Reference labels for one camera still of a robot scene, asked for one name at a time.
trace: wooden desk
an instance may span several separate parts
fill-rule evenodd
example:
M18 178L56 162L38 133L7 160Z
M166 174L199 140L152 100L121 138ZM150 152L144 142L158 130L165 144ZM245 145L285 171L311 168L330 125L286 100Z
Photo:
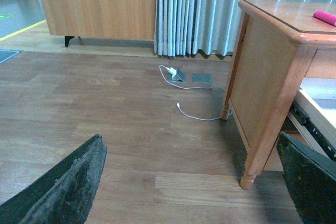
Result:
M264 169L304 77L336 78L336 27L312 17L335 4L241 0L230 78L221 117L229 107L248 156L240 182L249 189Z

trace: green floor marker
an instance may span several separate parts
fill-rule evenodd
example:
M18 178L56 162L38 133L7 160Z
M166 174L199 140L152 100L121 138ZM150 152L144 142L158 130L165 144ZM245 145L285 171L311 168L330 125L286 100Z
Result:
M9 18L11 17L12 15L8 15L8 14L0 14L0 20L1 19L4 19L4 18Z

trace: desk top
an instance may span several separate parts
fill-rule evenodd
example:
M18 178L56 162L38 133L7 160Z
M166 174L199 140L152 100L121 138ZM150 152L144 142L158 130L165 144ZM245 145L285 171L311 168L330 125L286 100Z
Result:
M298 44L336 47L336 27L313 17L318 9L336 15L336 4L241 0L238 5Z
M336 15L336 4L243 0L301 33L336 34L336 27L313 17L316 10Z

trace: drawer slide rail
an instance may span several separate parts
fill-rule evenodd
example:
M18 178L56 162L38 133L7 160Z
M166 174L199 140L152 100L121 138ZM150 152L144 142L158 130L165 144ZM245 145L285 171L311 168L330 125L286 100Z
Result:
M298 120L298 122L304 126L316 142L321 146L326 155L333 161L336 161L336 149L329 143L329 141L323 136L323 134L315 127L311 122L307 113L303 108L296 102L293 101L292 106L289 110L293 116Z

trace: black cabinet foot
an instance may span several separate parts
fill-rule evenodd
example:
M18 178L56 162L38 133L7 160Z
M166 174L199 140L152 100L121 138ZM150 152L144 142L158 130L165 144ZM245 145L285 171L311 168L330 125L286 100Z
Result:
M64 39L65 39L65 47L68 47L69 46L69 42L71 39L73 39L74 36L65 36Z

